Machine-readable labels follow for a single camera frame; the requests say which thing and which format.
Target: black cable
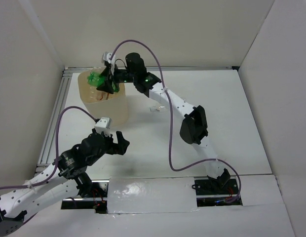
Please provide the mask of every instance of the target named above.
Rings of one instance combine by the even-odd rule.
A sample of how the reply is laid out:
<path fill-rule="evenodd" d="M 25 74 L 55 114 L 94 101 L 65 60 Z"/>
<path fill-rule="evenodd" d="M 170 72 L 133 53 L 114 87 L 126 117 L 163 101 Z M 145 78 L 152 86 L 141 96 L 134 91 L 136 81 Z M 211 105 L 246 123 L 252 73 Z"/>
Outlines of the black cable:
<path fill-rule="evenodd" d="M 117 58 L 117 59 L 115 60 L 115 63 L 116 63 L 116 61 L 118 61 L 118 60 L 120 60 L 121 62 L 123 62 L 124 67 L 126 68 L 126 65 L 125 65 L 124 61 L 123 61 L 122 59 L 120 59 L 120 58 Z"/>

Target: beige bin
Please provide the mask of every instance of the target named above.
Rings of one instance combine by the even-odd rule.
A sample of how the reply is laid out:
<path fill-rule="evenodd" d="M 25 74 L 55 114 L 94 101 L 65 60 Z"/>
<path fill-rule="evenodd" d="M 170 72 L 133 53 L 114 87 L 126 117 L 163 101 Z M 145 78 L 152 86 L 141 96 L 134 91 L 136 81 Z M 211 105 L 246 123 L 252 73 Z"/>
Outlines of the beige bin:
<path fill-rule="evenodd" d="M 83 72 L 78 76 L 79 96 L 87 110 L 97 119 L 110 117 L 112 119 L 111 127 L 125 123 L 128 120 L 128 105 L 124 84 L 119 85 L 120 91 L 118 93 L 109 94 L 108 100 L 106 100 L 106 94 L 102 100 L 91 102 L 90 85 L 87 83 L 87 77 L 91 71 Z"/>

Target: white wall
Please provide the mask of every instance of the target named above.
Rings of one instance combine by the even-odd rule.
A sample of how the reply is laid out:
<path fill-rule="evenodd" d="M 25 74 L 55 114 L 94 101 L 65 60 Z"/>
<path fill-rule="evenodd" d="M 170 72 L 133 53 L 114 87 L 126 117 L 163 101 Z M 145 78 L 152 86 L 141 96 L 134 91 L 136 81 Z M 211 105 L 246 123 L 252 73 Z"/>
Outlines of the white wall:
<path fill-rule="evenodd" d="M 298 237 L 306 237 L 306 0 L 276 0 L 239 71 Z"/>
<path fill-rule="evenodd" d="M 31 0 L 66 66 L 99 66 L 122 40 L 163 66 L 240 66 L 274 0 Z M 141 46 L 118 51 L 124 59 Z"/>
<path fill-rule="evenodd" d="M 61 75 L 17 0 L 0 0 L 0 185 L 33 175 Z"/>

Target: beige wall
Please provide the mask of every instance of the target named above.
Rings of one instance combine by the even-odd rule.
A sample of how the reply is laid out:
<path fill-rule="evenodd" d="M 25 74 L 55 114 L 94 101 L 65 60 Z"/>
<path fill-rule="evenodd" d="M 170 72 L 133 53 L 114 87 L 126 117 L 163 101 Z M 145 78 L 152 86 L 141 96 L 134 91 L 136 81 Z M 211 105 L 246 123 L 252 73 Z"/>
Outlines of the beige wall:
<path fill-rule="evenodd" d="M 297 237 L 306 237 L 306 0 L 276 0 L 239 71 Z"/>
<path fill-rule="evenodd" d="M 163 66 L 240 66 L 274 0 L 31 0 L 66 66 L 100 65 L 122 40 Z M 133 50 L 155 66 L 141 46 Z"/>
<path fill-rule="evenodd" d="M 17 0 L 0 0 L 0 185 L 33 175 L 61 75 Z"/>

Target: white table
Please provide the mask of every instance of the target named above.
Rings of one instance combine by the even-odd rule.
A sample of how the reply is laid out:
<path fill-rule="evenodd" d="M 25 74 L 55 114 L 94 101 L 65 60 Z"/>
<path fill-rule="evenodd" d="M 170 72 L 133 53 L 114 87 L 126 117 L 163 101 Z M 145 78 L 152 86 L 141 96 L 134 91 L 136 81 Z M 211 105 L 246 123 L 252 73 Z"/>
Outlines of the white table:
<path fill-rule="evenodd" d="M 201 207 L 199 211 L 186 213 L 100 215 L 93 210 L 60 210 L 61 205 L 57 203 L 38 213 L 12 237 L 294 236 L 237 72 L 172 71 L 164 74 L 169 88 L 206 109 L 209 134 L 216 151 L 241 174 L 243 205 Z M 83 107 L 78 96 L 77 76 L 73 75 L 66 107 Z M 132 85 L 126 87 L 126 92 L 129 120 L 115 129 L 121 130 L 131 144 L 124 156 L 105 155 L 99 159 L 88 168 L 89 176 L 92 179 L 204 176 L 203 165 L 182 172 L 170 170 L 167 162 L 169 113 L 151 113 L 150 106 L 155 102 L 139 94 Z M 93 124 L 80 111 L 65 114 L 60 129 L 60 151 L 80 142 Z M 195 151 L 179 137 L 179 125 L 177 122 L 174 130 L 176 167 L 198 159 Z M 51 161 L 55 156 L 54 146 L 49 153 Z"/>
<path fill-rule="evenodd" d="M 85 108 L 79 97 L 77 74 L 73 74 L 65 107 Z M 271 174 L 251 110 L 237 71 L 166 71 L 166 85 L 193 105 L 206 110 L 209 136 L 221 159 L 239 174 Z M 168 164 L 169 113 L 152 113 L 157 103 L 126 85 L 129 119 L 120 130 L 130 146 L 124 156 L 104 155 L 87 169 L 91 179 L 161 178 L 205 176 L 203 165 L 173 172 Z M 175 119 L 173 164 L 183 167 L 200 158 L 179 136 L 181 121 Z M 84 113 L 71 110 L 64 114 L 60 128 L 60 152 L 70 149 L 88 136 L 93 121 Z M 55 159 L 54 142 L 49 161 Z"/>

